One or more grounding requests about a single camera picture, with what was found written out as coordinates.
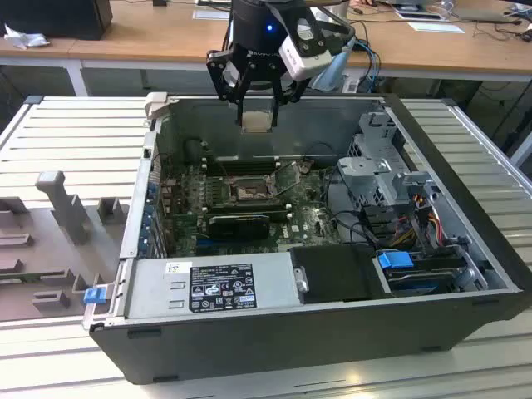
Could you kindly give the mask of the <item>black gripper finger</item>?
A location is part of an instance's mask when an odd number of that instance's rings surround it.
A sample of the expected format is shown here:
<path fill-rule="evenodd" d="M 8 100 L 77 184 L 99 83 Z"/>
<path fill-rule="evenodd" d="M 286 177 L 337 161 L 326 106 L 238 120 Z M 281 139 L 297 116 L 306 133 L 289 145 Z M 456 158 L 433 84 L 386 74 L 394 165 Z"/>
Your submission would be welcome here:
<path fill-rule="evenodd" d="M 273 89 L 273 99 L 271 106 L 271 127 L 278 125 L 278 113 L 281 106 L 288 103 L 296 103 L 300 100 L 305 92 L 311 79 L 294 80 L 283 88 L 283 77 L 288 73 L 285 66 L 281 64 L 270 63 L 268 65 L 268 77 Z"/>
<path fill-rule="evenodd" d="M 221 101 L 237 106 L 236 124 L 242 125 L 244 98 L 253 81 L 257 81 L 261 56 L 246 48 L 230 48 L 223 51 L 210 51 L 206 66 Z M 224 71 L 232 65 L 238 72 L 236 83 L 231 86 L 224 77 Z"/>

